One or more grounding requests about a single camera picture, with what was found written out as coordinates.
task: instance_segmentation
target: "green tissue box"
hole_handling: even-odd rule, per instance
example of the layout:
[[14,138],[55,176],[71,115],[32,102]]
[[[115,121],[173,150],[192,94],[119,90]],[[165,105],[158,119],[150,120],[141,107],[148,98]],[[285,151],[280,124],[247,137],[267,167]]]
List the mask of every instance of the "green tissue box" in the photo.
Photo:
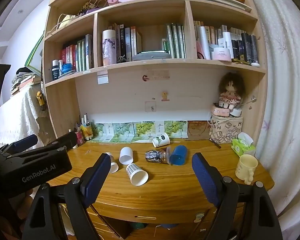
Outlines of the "green tissue box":
[[245,141],[240,139],[233,139],[231,148],[239,157],[243,154],[254,156],[256,153],[256,148],[253,145],[248,146]]

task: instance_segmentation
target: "wooden bookshelf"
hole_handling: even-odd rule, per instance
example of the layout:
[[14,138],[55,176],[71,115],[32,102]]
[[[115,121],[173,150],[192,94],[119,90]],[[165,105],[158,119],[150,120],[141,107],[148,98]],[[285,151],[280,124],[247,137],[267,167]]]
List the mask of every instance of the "wooden bookshelf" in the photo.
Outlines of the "wooden bookshelf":
[[[264,37],[252,0],[245,0],[245,3],[252,8],[250,13],[204,0],[134,0],[101,8],[72,20],[63,28],[52,30],[61,13],[76,15],[87,1],[50,1],[44,35],[43,78],[50,118],[57,137],[67,133],[68,129],[73,128],[78,120],[80,106],[76,92],[75,80],[77,78],[86,79],[102,70],[108,70],[111,73],[143,69],[202,68],[238,71],[244,77],[247,87],[246,101],[250,101],[252,96],[255,96],[257,101],[253,105],[247,104],[243,107],[242,130],[257,141],[266,102],[267,60]],[[224,24],[254,34],[258,39],[261,67],[197,59],[194,20],[204,21],[210,26]],[[182,24],[185,30],[186,59],[144,60],[103,66],[102,31],[114,22],[126,26],[136,26],[142,35],[143,50],[161,49],[160,40],[165,38],[166,23]],[[51,63],[52,60],[60,58],[62,45],[88,33],[93,34],[94,68],[53,81]]]

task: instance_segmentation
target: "curtain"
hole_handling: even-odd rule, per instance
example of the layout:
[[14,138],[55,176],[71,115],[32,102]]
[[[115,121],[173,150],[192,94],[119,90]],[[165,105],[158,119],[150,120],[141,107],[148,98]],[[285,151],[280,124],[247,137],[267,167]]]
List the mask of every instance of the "curtain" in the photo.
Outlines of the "curtain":
[[300,11],[292,0],[254,0],[268,60],[266,110],[256,157],[275,185],[269,195],[283,239],[300,234]]

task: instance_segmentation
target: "white wall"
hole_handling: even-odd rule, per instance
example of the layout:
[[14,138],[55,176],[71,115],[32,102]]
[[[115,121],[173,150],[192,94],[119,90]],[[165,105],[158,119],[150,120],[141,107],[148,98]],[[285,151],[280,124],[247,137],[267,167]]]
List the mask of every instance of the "white wall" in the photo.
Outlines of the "white wall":
[[9,45],[3,54],[1,63],[11,64],[6,74],[2,92],[1,102],[5,103],[11,96],[11,81],[19,68],[24,67],[26,60],[35,44],[43,34],[49,10],[49,1],[43,0],[22,22],[9,41]]
[[[97,74],[75,80],[81,116],[96,123],[167,120],[207,120],[218,102],[218,85],[227,70],[170,69],[169,80],[144,82],[146,70],[108,70],[109,83],[98,85]],[[162,92],[169,102],[162,102]],[[145,112],[145,101],[155,101],[157,111]]]

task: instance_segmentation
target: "doll with brown hair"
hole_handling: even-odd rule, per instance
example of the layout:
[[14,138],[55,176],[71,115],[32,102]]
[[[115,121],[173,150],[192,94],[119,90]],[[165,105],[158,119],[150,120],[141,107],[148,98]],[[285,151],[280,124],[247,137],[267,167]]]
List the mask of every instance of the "doll with brown hair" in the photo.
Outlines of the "doll with brown hair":
[[245,94],[243,78],[236,73],[225,74],[219,84],[219,106],[232,110]]

